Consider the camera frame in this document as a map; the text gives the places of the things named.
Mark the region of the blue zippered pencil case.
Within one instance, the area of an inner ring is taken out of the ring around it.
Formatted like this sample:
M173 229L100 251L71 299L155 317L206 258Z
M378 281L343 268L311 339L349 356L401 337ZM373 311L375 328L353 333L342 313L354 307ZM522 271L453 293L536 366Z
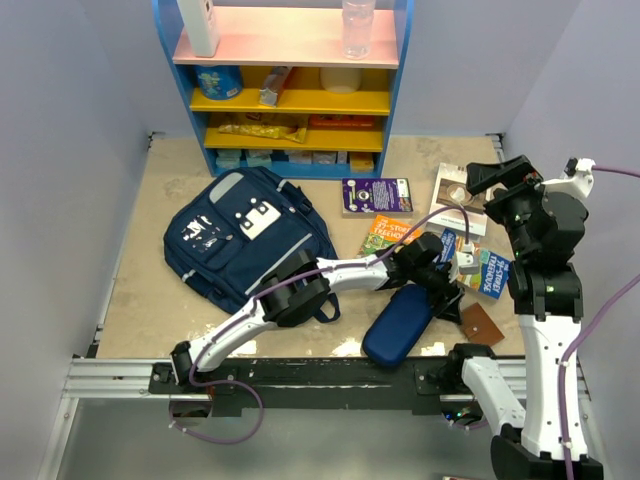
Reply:
M362 350L375 364L395 368L408 356L433 318L427 290L415 284L398 289L367 330Z

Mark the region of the blue Treehouse book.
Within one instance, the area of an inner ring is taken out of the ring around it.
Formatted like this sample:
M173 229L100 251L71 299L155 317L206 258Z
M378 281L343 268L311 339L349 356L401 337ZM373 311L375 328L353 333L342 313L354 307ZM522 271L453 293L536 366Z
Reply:
M465 241L465 234L445 228L442 232L436 233L442 243L442 252L437 260L439 269L446 271L448 281L457 283L459 286L473 290L491 299L499 299L509 277L510 261L492 250L482 247L474 236L470 241L475 244L476 254L480 260L480 271L474 275L455 276L452 272L452 257L462 241Z

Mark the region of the brown leather wallet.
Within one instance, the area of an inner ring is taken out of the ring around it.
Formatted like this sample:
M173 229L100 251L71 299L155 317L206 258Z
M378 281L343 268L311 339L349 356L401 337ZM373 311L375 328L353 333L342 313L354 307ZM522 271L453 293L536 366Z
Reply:
M479 303L464 309L461 318L461 331L470 343L493 347L505 338Z

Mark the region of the navy blue student backpack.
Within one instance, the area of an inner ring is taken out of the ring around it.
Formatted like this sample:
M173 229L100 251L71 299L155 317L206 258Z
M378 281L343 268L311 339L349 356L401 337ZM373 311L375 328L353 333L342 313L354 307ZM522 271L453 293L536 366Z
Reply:
M294 253L338 258L302 189L265 167L219 176L173 217L163 245L165 262L182 282L228 314Z

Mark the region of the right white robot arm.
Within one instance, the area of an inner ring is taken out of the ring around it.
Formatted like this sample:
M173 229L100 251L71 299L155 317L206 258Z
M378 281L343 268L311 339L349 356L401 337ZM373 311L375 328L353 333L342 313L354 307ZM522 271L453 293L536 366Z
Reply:
M484 212L505 229L513 251L507 286L525 346L526 398L518 400L486 346L456 345L445 379L478 402L493 434L491 464L499 479L604 476L581 426L576 350L583 288L570 262L585 234L594 166L572 158L551 180L524 155L466 167L469 193L494 191Z

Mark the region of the yellow snack bag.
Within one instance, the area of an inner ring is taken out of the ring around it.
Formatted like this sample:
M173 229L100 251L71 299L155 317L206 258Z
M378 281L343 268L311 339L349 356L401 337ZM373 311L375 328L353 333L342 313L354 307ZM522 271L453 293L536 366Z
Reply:
M229 113L215 120L223 134L304 143L309 125L306 115Z

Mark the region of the white coffee cover book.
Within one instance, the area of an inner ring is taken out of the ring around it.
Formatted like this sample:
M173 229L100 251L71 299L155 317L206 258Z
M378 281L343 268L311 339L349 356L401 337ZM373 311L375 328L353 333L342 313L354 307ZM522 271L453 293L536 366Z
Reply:
M488 217L484 213L484 204L493 198L493 188L479 194L471 194L466 189L467 172L462 166L441 163L437 169L430 212L450 206L441 214L432 217L429 223L461 232L465 232L463 214L456 206L463 207L469 218L471 236L484 237L487 231Z

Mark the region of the orange Treehouse book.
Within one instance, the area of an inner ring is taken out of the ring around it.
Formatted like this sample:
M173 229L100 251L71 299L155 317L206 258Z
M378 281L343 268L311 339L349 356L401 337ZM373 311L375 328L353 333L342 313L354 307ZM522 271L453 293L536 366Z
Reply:
M377 215L357 252L357 257L365 257L394 245L411 228L412 226L406 222Z

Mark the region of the small boxes bottom shelf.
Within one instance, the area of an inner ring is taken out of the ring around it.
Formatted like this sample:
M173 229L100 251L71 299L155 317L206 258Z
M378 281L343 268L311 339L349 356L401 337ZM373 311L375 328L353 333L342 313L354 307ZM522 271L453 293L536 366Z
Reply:
M371 172L376 154L371 152L272 150L272 149L214 149L215 165L220 169L240 167L245 162L250 167L273 167L277 162L295 165L346 165L351 163L354 172Z

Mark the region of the orange red snack box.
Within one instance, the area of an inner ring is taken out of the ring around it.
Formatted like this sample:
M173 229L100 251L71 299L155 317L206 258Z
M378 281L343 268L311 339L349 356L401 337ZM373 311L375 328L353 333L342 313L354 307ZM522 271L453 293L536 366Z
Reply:
M313 114L309 116L309 125L321 129L370 130L376 125L376 118L367 115Z

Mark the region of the cream round container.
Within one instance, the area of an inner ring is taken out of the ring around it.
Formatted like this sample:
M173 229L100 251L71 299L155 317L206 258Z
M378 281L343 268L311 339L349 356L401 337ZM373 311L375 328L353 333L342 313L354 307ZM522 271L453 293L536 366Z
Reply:
M322 88L333 94L352 94L362 85L363 74L358 68L322 67L319 81Z

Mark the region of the blue colourful shelf unit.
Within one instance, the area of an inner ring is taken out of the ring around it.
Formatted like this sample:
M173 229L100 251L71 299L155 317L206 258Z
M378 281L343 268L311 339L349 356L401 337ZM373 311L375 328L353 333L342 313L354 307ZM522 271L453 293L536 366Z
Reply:
M222 38L212 58L194 55L175 1L155 1L153 17L160 45L186 108L196 141L212 176L214 149L272 149L371 152L371 172L346 165L295 165L277 162L272 170L284 177L333 180L347 176L379 176L391 137L403 69L408 53L414 4L395 1L378 9L373 20L370 54L361 60L345 57L341 48L342 12L338 8L291 6L214 6ZM236 97L215 101L199 87L195 67L239 66L244 81ZM276 107L259 104L259 91L270 70L293 68ZM333 94L322 88L322 67L362 70L361 88ZM376 118L370 130L321 129L309 126L304 143L220 133L215 120L232 112L306 115L344 114Z

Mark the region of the silver foil snack packet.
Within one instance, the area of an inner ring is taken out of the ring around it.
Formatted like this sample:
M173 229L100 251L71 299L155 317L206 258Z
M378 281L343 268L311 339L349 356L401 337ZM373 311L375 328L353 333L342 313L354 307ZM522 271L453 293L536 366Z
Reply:
M268 107L277 106L292 71L293 68L290 66L276 66L270 70L259 91L260 105Z

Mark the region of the blue snack canister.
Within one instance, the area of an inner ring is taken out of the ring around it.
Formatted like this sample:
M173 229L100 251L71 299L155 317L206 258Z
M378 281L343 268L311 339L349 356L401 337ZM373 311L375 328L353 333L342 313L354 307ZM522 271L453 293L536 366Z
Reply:
M195 71L202 94L210 100L229 100L239 95L244 89L239 66L198 65Z

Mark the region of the black metal base plate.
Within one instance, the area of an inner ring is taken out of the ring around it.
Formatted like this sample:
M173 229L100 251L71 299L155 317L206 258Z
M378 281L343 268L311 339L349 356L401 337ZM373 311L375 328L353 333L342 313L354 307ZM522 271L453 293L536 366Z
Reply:
M152 366L149 392L167 395L181 409L202 402L214 417L238 417L258 406L236 381L251 386L267 409L400 410L437 415L455 402L472 402L445 357L410 357L394 369L365 358L229 359L201 379L225 380L208 390L176 384L168 362Z

